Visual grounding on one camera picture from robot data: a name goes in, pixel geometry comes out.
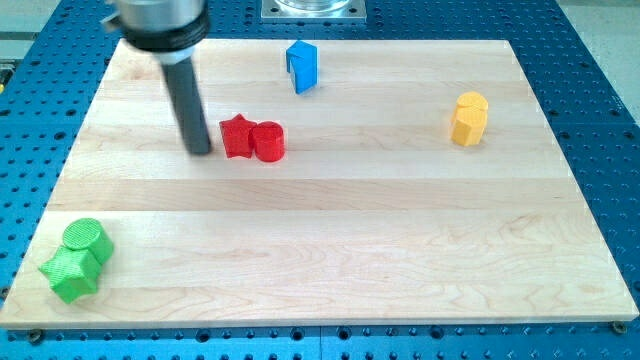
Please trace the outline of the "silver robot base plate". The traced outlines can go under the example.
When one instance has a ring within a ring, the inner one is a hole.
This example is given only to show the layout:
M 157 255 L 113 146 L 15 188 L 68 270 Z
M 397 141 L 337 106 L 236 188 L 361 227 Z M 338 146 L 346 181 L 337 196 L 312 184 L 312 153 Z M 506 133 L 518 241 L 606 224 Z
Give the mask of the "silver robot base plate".
M 364 23 L 365 0 L 260 0 L 263 23 Z

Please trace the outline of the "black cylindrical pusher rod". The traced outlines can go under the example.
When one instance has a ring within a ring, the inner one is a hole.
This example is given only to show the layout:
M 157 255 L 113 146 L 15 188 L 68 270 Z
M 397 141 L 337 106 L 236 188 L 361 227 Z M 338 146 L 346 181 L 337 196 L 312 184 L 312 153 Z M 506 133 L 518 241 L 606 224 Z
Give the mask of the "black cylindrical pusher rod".
M 161 69 L 185 149 L 192 155 L 210 153 L 212 145 L 191 58 L 162 64 Z

